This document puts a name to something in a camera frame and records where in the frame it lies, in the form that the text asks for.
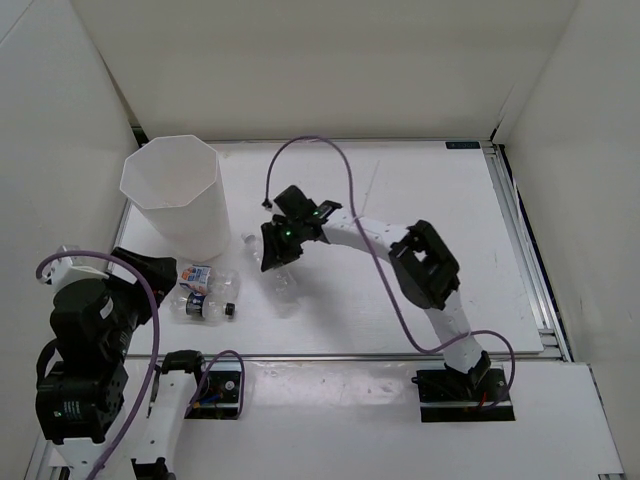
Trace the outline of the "clear plastic bottle no label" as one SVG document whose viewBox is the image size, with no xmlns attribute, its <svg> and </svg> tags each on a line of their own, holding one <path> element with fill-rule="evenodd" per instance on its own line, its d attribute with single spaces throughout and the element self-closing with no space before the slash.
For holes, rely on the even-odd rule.
<svg viewBox="0 0 640 480">
<path fill-rule="evenodd" d="M 299 307 L 297 283 L 294 278 L 285 268 L 263 272 L 261 270 L 264 254 L 262 238 L 253 233 L 243 233 L 241 239 L 244 255 L 267 300 L 279 317 L 291 317 Z"/>
</svg>

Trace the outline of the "black cap dark label bottle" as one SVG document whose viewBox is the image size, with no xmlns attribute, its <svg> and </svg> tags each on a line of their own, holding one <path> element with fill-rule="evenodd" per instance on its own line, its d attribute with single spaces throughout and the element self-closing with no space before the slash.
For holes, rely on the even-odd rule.
<svg viewBox="0 0 640 480">
<path fill-rule="evenodd" d="M 235 318 L 236 305 L 191 292 L 187 296 L 178 296 L 171 301 L 171 312 L 180 320 L 217 325 Z"/>
</svg>

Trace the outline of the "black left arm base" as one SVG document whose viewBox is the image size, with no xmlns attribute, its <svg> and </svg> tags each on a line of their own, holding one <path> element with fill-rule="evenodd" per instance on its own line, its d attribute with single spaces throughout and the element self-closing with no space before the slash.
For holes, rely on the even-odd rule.
<svg viewBox="0 0 640 480">
<path fill-rule="evenodd" d="M 244 408 L 245 368 L 238 359 L 216 362 L 198 397 L 186 408 L 186 420 L 238 420 Z"/>
</svg>

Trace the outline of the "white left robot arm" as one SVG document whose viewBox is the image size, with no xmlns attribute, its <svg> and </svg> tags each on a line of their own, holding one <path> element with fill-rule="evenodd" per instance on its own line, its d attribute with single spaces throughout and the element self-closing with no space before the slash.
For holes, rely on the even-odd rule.
<svg viewBox="0 0 640 480">
<path fill-rule="evenodd" d="M 63 246 L 36 278 L 54 289 L 36 415 L 71 478 L 175 478 L 187 401 L 210 386 L 201 353 L 159 354 L 159 308 L 177 283 L 176 260 Z"/>
</svg>

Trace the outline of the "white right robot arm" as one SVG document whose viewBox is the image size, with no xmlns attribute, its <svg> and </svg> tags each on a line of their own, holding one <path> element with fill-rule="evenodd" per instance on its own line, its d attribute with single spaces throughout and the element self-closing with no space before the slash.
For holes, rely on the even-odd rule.
<svg viewBox="0 0 640 480">
<path fill-rule="evenodd" d="M 273 270 L 298 260 L 306 242 L 349 247 L 369 253 L 375 263 L 387 262 L 404 297 L 422 310 L 441 342 L 452 393 L 470 400 L 486 384 L 491 363 L 471 334 L 459 291 L 459 263 L 425 220 L 411 226 L 354 217 L 345 207 L 326 200 L 316 204 L 295 185 L 274 200 L 262 202 L 272 214 L 261 225 L 261 270 Z"/>
</svg>

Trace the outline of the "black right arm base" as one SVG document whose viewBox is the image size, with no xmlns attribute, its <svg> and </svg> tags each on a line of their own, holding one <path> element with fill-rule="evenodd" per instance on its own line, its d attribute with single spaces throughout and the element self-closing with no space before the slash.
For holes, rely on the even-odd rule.
<svg viewBox="0 0 640 480">
<path fill-rule="evenodd" d="M 491 368 L 475 389 L 454 381 L 448 370 L 418 370 L 417 387 L 422 423 L 511 422 L 515 413 L 502 368 Z"/>
</svg>

